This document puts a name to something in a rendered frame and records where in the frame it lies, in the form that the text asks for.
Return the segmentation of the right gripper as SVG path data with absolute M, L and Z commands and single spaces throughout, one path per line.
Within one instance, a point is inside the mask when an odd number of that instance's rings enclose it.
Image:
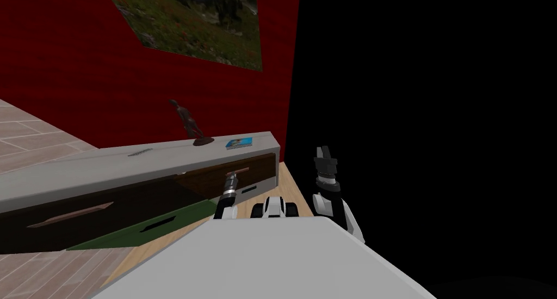
M 322 147 L 317 147 L 317 156 L 314 158 L 315 168 L 317 169 L 317 174 L 323 178 L 335 178 L 336 177 L 336 165 L 337 160 L 331 158 L 330 150 L 328 146 L 324 146 L 324 152 Z

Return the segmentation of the dark brown short drawer front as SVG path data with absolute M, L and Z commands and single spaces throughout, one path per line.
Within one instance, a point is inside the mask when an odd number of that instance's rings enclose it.
M 266 153 L 256 157 L 193 170 L 177 175 L 174 180 L 209 200 L 222 194 L 227 173 L 246 167 L 248 168 L 247 171 L 238 174 L 238 189 L 252 186 L 269 178 L 275 178 L 276 154 Z

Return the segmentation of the blue book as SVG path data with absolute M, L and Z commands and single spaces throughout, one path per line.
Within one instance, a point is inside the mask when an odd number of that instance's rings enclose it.
M 232 150 L 236 148 L 249 147 L 252 146 L 252 143 L 253 143 L 253 137 L 233 139 L 226 144 L 226 149 Z

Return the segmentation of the dark brown figure statue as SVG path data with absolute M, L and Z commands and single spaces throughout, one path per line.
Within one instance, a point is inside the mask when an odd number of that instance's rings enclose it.
M 176 108 L 176 111 L 182 120 L 183 127 L 186 129 L 188 138 L 194 139 L 194 146 L 203 146 L 214 141 L 214 138 L 203 134 L 202 130 L 198 127 L 196 121 L 191 116 L 191 113 L 185 107 L 182 107 L 176 100 L 173 99 L 170 99 L 169 102 Z

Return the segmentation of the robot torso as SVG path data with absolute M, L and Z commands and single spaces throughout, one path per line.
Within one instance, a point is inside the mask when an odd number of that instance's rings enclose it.
M 208 220 L 88 299 L 436 299 L 346 215 Z

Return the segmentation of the dark brown long drawer front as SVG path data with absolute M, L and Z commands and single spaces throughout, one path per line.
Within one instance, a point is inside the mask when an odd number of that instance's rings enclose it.
M 65 250 L 204 199 L 169 177 L 0 213 L 0 254 Z M 101 211 L 27 228 L 109 202 L 114 203 Z

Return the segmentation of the green rug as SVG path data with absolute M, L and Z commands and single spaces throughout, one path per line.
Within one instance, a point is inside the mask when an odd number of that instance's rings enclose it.
M 70 247 L 68 250 L 140 246 L 210 217 L 215 211 L 216 204 L 205 200 Z

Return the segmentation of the grey long sideboard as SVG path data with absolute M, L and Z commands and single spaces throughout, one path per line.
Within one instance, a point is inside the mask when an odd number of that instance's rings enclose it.
M 270 132 L 252 133 L 252 146 L 227 150 L 234 136 L 220 136 L 203 146 L 192 140 L 95 149 L 0 175 L 0 213 L 149 182 L 214 165 L 276 154 L 276 177 L 238 189 L 237 202 L 277 187 L 280 145 Z M 130 153 L 153 150 L 135 157 Z

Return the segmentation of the landscape picture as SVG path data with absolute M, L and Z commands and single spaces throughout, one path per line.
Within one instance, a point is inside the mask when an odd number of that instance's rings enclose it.
M 257 0 L 111 0 L 147 48 L 261 71 Z

